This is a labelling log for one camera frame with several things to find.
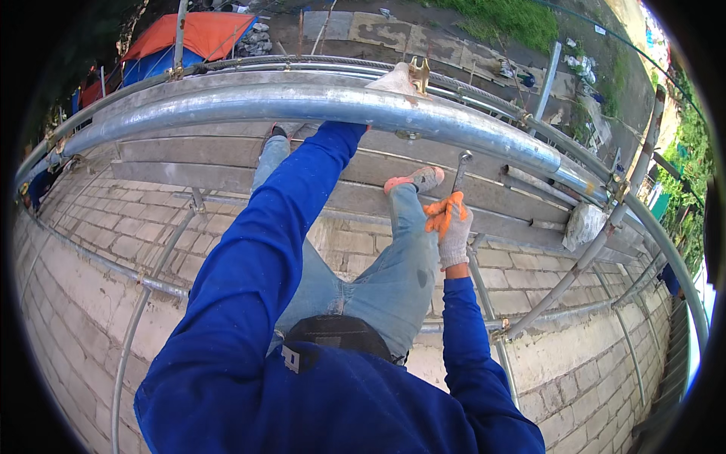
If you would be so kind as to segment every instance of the person's left arm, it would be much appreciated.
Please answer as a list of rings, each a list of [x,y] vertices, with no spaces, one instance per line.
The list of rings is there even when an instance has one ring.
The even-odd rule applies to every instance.
[[[186,315],[136,393],[152,450],[211,450],[225,442],[225,418],[236,415],[235,427],[254,419],[274,324],[300,283],[305,235],[365,128],[323,123],[252,194],[205,260]]]

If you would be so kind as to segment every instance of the wall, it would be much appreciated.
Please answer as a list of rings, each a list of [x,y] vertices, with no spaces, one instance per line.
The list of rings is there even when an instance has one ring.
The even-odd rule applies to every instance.
[[[94,153],[112,153],[102,147]],[[41,218],[73,241],[117,263],[149,270],[188,201],[173,191],[189,188],[113,179],[110,171],[91,180],[83,169],[64,176],[44,201]],[[206,204],[208,219],[196,216],[182,235],[160,276],[190,287],[204,258],[218,243],[240,208]],[[22,300],[25,325],[38,363],[74,429],[98,453],[110,452],[110,405],[120,345],[141,287],[104,267],[82,259],[50,238],[33,269],[42,232],[22,215],[15,228],[17,284],[28,288]],[[309,239],[340,277],[352,280],[391,242],[390,227],[334,219],[319,219]],[[572,265],[572,258],[531,248],[487,243],[478,250],[484,282],[498,315],[530,310]],[[634,264],[640,274],[643,267]],[[629,285],[622,270],[603,264],[614,293]],[[439,276],[427,321],[439,321],[443,302]],[[637,345],[652,400],[662,369],[667,336],[662,289],[648,289],[648,306],[661,337],[656,349],[643,314],[630,304],[623,315]],[[597,278],[585,273],[558,302],[575,307],[606,298]],[[157,291],[142,315],[126,369],[121,400],[121,449],[147,452],[134,417],[133,395],[150,361],[182,318],[186,301]],[[624,452],[629,428],[641,421],[643,407],[624,347],[620,326],[609,309],[535,323],[507,345],[522,411],[543,431],[554,452],[601,449]],[[441,336],[416,338],[408,369],[446,390],[441,360]]]

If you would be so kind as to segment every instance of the person's leg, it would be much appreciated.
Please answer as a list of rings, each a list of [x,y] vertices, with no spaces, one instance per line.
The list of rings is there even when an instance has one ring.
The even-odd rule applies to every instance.
[[[290,155],[290,142],[287,136],[294,134],[295,131],[289,134],[289,131],[278,132],[267,140],[260,155],[260,164],[255,171],[251,192],[265,183],[277,166]],[[336,299],[340,299],[340,279],[325,264],[313,245],[305,239],[300,285],[275,323],[275,334],[272,336],[267,354],[282,343],[282,336],[300,319],[327,313],[329,307],[335,306]]]
[[[352,284],[343,314],[368,322],[383,337],[394,357],[405,357],[431,305],[439,272],[438,236],[424,230],[426,216],[417,191],[441,183],[444,173],[429,171],[428,181],[391,179],[388,202],[393,242]]]

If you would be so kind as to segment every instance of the black mesh fabric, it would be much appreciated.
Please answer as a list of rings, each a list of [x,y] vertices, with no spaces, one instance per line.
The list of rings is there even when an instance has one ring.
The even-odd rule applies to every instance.
[[[370,353],[393,362],[391,351],[380,334],[357,317],[317,315],[304,318],[285,337],[285,343],[296,341]]]

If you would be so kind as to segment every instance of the hand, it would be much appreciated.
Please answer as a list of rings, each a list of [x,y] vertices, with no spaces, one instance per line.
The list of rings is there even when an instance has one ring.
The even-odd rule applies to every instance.
[[[422,97],[416,91],[416,87],[411,84],[409,65],[404,62],[396,63],[396,67],[390,73],[383,74],[378,79],[366,85],[366,88]]]
[[[426,232],[439,232],[439,259],[441,270],[456,264],[468,263],[466,255],[469,229],[474,219],[472,211],[463,203],[464,195],[454,192],[441,202],[423,207],[429,216],[426,221]]]

